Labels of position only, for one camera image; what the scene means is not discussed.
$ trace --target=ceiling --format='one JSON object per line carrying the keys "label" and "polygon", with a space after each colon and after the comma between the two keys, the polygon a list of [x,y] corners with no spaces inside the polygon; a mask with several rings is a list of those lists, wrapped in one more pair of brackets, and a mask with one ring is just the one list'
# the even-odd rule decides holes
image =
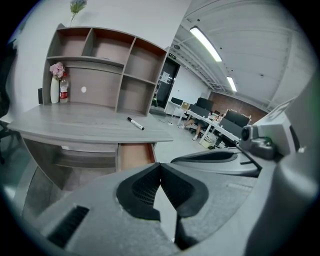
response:
{"label": "ceiling", "polygon": [[[190,33],[193,26],[208,37],[222,62]],[[212,91],[265,111],[299,95],[318,64],[303,31],[276,0],[193,0],[170,52]]]}

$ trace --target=black door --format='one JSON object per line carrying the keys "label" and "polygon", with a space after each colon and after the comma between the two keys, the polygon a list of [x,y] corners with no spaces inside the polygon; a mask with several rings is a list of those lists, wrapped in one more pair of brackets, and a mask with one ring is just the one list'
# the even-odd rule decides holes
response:
{"label": "black door", "polygon": [[161,76],[158,81],[158,91],[156,94],[157,106],[165,108],[171,89],[174,85],[180,65],[173,60],[166,58]]}

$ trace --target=marker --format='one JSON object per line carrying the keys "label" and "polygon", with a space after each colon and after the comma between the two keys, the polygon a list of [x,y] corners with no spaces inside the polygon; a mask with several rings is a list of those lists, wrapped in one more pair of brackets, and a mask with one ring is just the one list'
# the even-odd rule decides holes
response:
{"label": "marker", "polygon": [[141,130],[144,130],[144,129],[145,129],[142,125],[138,124],[135,120],[132,120],[132,118],[128,117],[128,120],[129,120],[131,123],[133,123],[136,127],[140,128]]}

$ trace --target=plastic bottle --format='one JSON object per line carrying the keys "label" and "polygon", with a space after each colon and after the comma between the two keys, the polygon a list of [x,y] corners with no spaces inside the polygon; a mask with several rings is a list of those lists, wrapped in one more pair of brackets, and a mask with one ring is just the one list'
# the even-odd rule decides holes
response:
{"label": "plastic bottle", "polygon": [[69,79],[68,74],[64,73],[60,82],[60,102],[66,103],[68,102],[68,87],[69,87]]}

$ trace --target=office desk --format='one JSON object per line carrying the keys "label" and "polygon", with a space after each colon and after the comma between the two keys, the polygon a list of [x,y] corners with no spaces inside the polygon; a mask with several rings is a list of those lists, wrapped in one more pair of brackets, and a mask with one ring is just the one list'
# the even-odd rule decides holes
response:
{"label": "office desk", "polygon": [[[139,129],[127,117],[145,129]],[[59,188],[73,168],[119,171],[131,168],[130,163],[139,165],[139,160],[142,165],[152,163],[156,161],[155,144],[173,141],[151,114],[116,113],[105,106],[85,103],[39,105],[8,127],[21,133],[40,169]]]}
{"label": "office desk", "polygon": [[169,101],[168,103],[170,103],[170,104],[173,106],[173,111],[172,111],[172,114],[171,114],[171,116],[173,117],[176,108],[181,109],[181,105],[178,105],[178,104],[176,104],[176,103],[173,103],[172,101]]}
{"label": "office desk", "polygon": [[[202,138],[200,139],[199,144],[201,144],[201,143],[204,141],[204,139],[205,139],[205,137],[207,136],[207,134],[208,134],[211,126],[213,126],[213,128],[214,128],[214,129],[212,130],[212,133],[213,133],[215,130],[217,130],[217,131],[219,131],[220,133],[222,133],[223,135],[227,136],[227,137],[228,137],[229,139],[231,139],[232,141],[237,142],[237,143],[239,142],[239,138],[238,138],[237,136],[233,135],[231,132],[228,132],[227,130],[225,130],[225,129],[223,129],[222,127],[220,127],[218,122],[216,122],[216,121],[211,121],[211,120],[209,120],[209,119],[207,119],[207,118],[204,118],[204,117],[202,117],[202,116],[200,116],[200,115],[192,112],[191,110],[186,110],[184,113],[189,114],[189,116],[188,116],[188,118],[187,118],[187,121],[189,121],[189,120],[190,120],[190,117],[193,116],[193,117],[195,117],[196,119],[203,120],[203,121],[205,121],[206,123],[209,124],[209,126],[208,126],[207,129],[205,130]],[[180,124],[184,113],[182,113],[182,115],[180,116],[177,125]]]}

